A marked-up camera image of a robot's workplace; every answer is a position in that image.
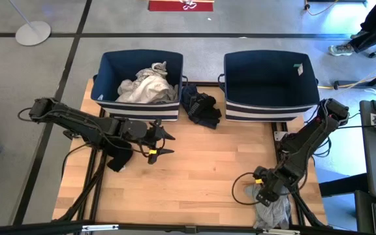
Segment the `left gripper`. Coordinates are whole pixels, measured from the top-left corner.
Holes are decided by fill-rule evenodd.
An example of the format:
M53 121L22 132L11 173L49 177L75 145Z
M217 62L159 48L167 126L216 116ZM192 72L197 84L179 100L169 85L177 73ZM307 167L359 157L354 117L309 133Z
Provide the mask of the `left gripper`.
M148 153L148 163L154 164L160 155L174 153L171 149L161 149L156 146L158 140L175 140L161 127L161 120L156 119L148 124L143 121L128 119L122 126L122 137L128 142L132 142L139 147L138 153Z

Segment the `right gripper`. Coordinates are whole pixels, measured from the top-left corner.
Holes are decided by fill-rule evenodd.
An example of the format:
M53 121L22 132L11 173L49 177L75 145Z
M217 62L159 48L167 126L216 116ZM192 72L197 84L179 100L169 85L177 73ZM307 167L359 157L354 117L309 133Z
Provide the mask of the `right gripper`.
M261 181L261 188L256 196L256 200L263 203L266 207L272 203L267 198L279 198L280 196L287 196L289 194L289 189L284 186L284 182L275 175L271 168L267 169L258 166L253 172L253 177Z

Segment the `plain black garment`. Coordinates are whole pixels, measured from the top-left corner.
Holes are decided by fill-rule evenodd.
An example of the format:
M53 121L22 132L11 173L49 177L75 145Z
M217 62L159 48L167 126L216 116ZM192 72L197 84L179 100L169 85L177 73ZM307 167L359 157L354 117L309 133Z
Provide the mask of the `plain black garment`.
M112 158L107 163L107 167L114 172L119 172L133 156L132 145L122 140L113 140L111 144L107 143L104 150Z

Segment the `black Puma garment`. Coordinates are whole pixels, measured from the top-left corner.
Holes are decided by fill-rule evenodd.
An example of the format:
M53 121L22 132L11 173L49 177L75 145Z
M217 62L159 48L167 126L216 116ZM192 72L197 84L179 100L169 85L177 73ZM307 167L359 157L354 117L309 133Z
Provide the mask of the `black Puma garment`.
M199 93L194 84L186 85L181 91L181 104L189 119L210 129L216 129L222 117L221 111L215 108L216 99L206 93Z

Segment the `navy white striped fabric bin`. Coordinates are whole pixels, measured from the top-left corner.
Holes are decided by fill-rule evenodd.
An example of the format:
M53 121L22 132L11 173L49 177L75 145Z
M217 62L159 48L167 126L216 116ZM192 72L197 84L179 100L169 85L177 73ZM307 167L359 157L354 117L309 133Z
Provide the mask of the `navy white striped fabric bin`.
M294 64L303 64L298 75ZM248 50L224 55L225 119L292 121L320 102L318 83L307 54Z
M120 50L105 52L101 57L98 74L93 77L91 99L112 117L142 121L161 119L176 121L179 116L181 95L175 101L160 103L119 102L118 88L125 80L135 81L136 73L151 67L153 63L166 62L167 82L178 87L183 85L183 55L164 50Z

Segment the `red floor mat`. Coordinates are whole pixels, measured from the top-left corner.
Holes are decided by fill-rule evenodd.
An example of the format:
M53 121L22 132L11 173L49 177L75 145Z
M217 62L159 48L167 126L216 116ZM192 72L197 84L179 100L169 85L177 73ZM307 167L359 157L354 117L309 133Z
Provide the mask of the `red floor mat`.
M213 12L215 0L149 0L152 12Z

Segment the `person's shoe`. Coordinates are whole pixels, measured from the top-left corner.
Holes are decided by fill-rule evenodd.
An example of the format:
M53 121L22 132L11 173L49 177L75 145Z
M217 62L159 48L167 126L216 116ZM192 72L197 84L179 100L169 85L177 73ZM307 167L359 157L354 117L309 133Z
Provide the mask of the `person's shoe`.
M328 47L328 52L332 56L350 56L354 53L354 48L350 44L332 45Z

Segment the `white floor stand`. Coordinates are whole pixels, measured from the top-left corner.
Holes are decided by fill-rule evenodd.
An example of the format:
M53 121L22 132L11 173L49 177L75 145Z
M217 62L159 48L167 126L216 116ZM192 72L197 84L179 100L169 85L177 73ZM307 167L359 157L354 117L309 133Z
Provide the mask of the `white floor stand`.
M51 26L44 21L29 21L13 0L8 0L25 24L15 33L16 42L22 46L36 46L46 41L52 33Z

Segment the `silver frame bracket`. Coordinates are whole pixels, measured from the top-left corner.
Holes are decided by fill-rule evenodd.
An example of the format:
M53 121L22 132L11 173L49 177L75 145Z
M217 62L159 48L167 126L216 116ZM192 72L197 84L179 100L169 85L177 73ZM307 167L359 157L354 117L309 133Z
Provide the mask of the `silver frame bracket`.
M82 232L119 230L119 225L83 225Z
M300 231L297 231L297 230L282 230L282 229L263 230L262 233L270 234L270 235L301 235Z

